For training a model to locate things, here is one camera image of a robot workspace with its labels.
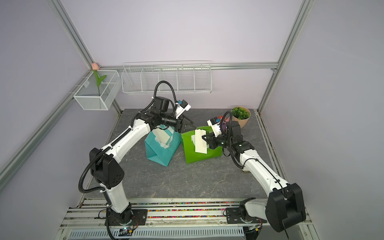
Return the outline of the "beige plant pot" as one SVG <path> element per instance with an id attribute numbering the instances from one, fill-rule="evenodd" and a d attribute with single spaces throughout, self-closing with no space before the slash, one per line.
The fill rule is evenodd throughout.
<path id="1" fill-rule="evenodd" d="M 232 120 L 238 122 L 239 125 L 240 125 L 240 127 L 243 128 L 243 127 L 246 125 L 246 123 L 249 121 L 249 118 L 246 119 L 246 120 L 238 120 L 238 119 L 234 118 L 233 115 L 232 115 Z"/>

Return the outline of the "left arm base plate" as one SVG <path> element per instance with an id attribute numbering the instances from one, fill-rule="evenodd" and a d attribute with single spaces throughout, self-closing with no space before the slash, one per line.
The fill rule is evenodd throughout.
<path id="1" fill-rule="evenodd" d="M 109 210 L 105 225 L 108 226 L 143 226 L 148 216 L 147 209 L 128 209 L 123 213 Z"/>

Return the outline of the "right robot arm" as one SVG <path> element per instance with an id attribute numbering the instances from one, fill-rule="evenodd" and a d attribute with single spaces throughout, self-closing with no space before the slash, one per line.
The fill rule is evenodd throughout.
<path id="1" fill-rule="evenodd" d="M 202 136 L 202 140 L 212 150 L 217 147 L 227 149 L 234 164 L 250 172 L 267 194 L 266 202 L 248 198 L 240 203 L 239 214 L 243 222 L 267 221 L 276 232 L 282 232 L 307 219 L 300 186 L 290 184 L 265 163 L 256 148 L 244 140 L 242 128 L 232 120 L 230 111 L 220 119 L 209 119 L 207 124 L 212 132 Z"/>

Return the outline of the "white mesh box basket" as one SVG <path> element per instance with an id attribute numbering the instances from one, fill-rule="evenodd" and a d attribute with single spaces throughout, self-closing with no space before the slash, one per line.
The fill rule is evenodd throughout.
<path id="1" fill-rule="evenodd" d="M 116 70 L 93 71 L 74 93 L 78 104 L 86 111 L 107 111 L 122 87 Z"/>

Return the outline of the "green potted plant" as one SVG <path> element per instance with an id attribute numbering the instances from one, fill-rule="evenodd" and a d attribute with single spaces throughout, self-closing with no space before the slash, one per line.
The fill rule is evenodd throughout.
<path id="1" fill-rule="evenodd" d="M 233 108 L 232 109 L 232 115 L 234 118 L 236 118 L 238 120 L 246 120 L 251 116 L 250 112 L 243 107 Z"/>

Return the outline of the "teal shopping bag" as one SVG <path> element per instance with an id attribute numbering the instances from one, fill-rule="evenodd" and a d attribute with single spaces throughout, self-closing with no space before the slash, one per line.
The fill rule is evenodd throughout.
<path id="1" fill-rule="evenodd" d="M 165 130 L 171 138 L 167 145 L 160 144 L 152 130 L 145 139 L 146 156 L 148 160 L 167 167 L 181 143 L 181 134 L 175 132 L 172 127 L 164 125 L 159 125 L 155 129 Z"/>

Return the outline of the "green shopping bag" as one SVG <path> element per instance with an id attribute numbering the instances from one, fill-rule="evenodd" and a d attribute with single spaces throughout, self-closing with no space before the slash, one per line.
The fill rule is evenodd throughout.
<path id="1" fill-rule="evenodd" d="M 205 126 L 205 127 L 198 127 L 197 129 L 205 130 L 207 134 L 213 133 L 213 130 L 211 127 Z M 200 154 L 195 152 L 195 130 L 182 133 L 182 143 L 184 147 L 185 157 L 186 157 L 186 163 L 191 164 L 202 160 L 212 159 L 216 157 L 221 157 L 223 155 L 223 148 L 217 147 L 215 150 L 212 150 L 208 148 L 207 154 Z"/>

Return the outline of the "artificial pink tulip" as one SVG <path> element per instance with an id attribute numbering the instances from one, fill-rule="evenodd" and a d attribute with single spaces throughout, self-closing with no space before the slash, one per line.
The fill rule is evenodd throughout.
<path id="1" fill-rule="evenodd" d="M 98 95 L 100 97 L 101 96 L 100 85 L 105 80 L 105 78 L 107 76 L 106 75 L 100 76 L 99 73 L 98 73 L 99 69 L 100 69 L 100 67 L 99 67 L 99 65 L 97 63 L 92 63 L 92 70 L 93 70 L 93 74 L 94 74 L 95 79 L 96 79 L 96 84 L 97 84 L 97 88 L 98 88 Z"/>

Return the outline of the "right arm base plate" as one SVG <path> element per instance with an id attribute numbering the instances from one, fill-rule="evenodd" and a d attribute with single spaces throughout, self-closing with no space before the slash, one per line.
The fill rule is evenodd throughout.
<path id="1" fill-rule="evenodd" d="M 257 217 L 244 217 L 240 208 L 226 208 L 223 211 L 228 224 L 266 224 L 267 220 Z"/>

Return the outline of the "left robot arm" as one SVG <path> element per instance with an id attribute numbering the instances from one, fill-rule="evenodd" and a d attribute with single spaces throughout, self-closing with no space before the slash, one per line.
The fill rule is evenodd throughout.
<path id="1" fill-rule="evenodd" d="M 104 195 L 106 217 L 112 217 L 119 225 L 128 225 L 134 217 L 122 183 L 125 172 L 120 162 L 123 157 L 142 137 L 160 126 L 173 128 L 178 133 L 184 133 L 187 126 L 195 128 L 184 116 L 184 112 L 191 109 L 187 101 L 173 99 L 172 111 L 168 111 L 170 99 L 157 95 L 161 84 L 171 86 L 167 81 L 157 83 L 151 102 L 132 118 L 131 124 L 109 144 L 90 151 L 90 161 L 78 182 L 80 193 L 98 191 Z"/>

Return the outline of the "white lined receipt paper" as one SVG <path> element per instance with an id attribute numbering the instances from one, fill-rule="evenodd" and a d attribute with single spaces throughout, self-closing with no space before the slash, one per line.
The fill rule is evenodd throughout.
<path id="1" fill-rule="evenodd" d="M 168 133 L 165 130 L 155 129 L 153 130 L 153 133 L 155 135 L 155 139 L 157 140 L 157 142 L 163 145 L 167 145 L 171 138 L 171 136 L 168 135 Z"/>

